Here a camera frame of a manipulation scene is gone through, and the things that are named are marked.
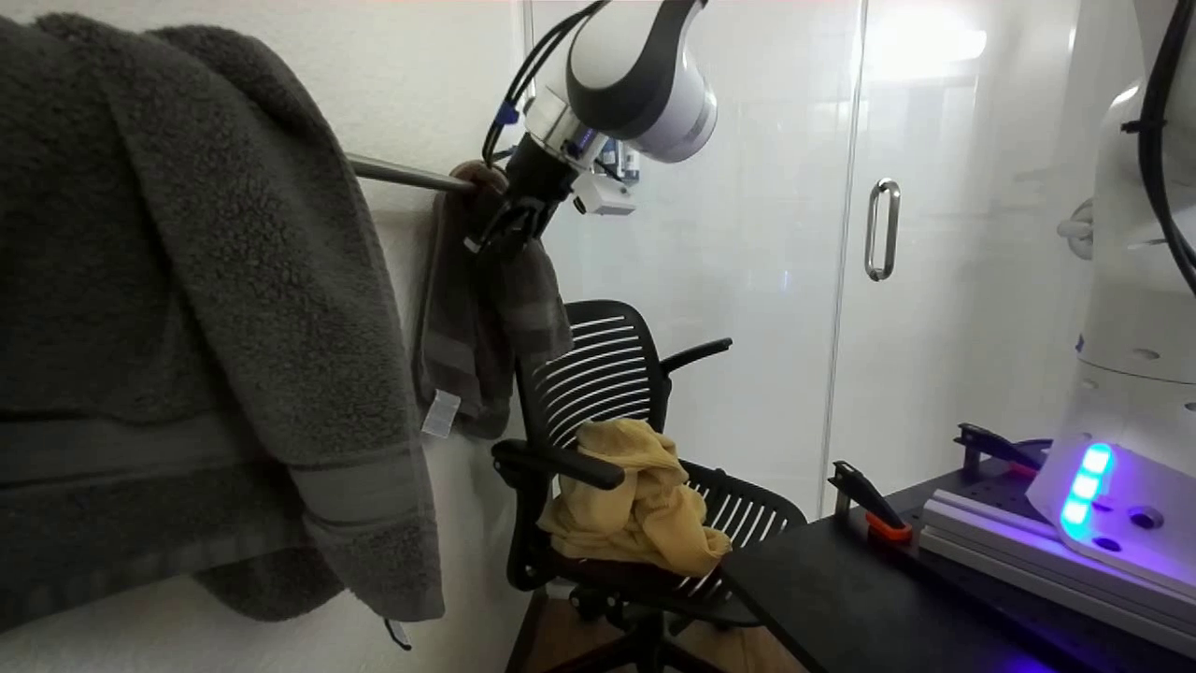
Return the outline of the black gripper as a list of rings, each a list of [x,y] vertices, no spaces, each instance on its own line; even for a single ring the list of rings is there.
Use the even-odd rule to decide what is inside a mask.
[[[571,194],[576,167],[524,133],[504,164],[504,179],[509,185],[479,230],[483,254],[516,254],[524,241],[534,241]]]

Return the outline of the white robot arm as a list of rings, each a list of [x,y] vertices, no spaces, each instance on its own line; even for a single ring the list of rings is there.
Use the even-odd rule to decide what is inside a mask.
[[[509,154],[499,199],[468,226],[472,254],[516,254],[536,238],[600,143],[675,164],[715,137],[718,97],[685,46],[701,7],[589,0],[534,41],[485,128],[483,164],[497,164],[499,129],[519,119],[519,97],[558,47],[568,47],[564,104]]]

